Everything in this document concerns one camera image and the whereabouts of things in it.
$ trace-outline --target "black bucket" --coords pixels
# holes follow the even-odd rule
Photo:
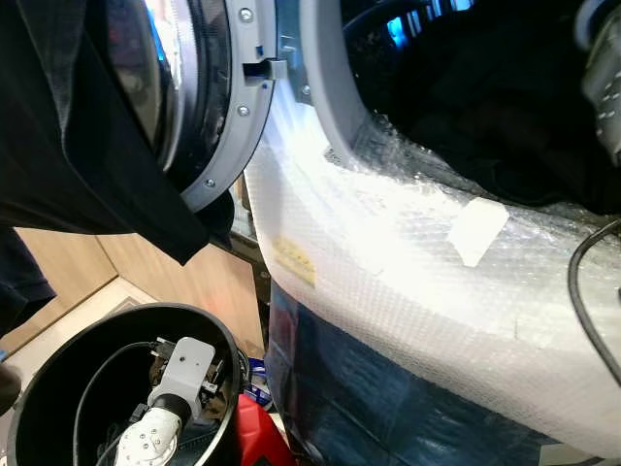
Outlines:
[[[95,371],[116,350],[162,337],[193,337],[215,347],[231,381],[228,405],[202,463],[239,464],[235,410],[240,362],[233,337],[214,316],[191,306],[157,303],[138,306],[86,328],[60,348],[37,373],[18,402],[8,442],[9,466],[71,465],[76,408]],[[108,428],[126,421],[150,391],[148,349],[133,349],[115,360],[89,392],[82,411],[80,464],[97,462],[97,447]]]

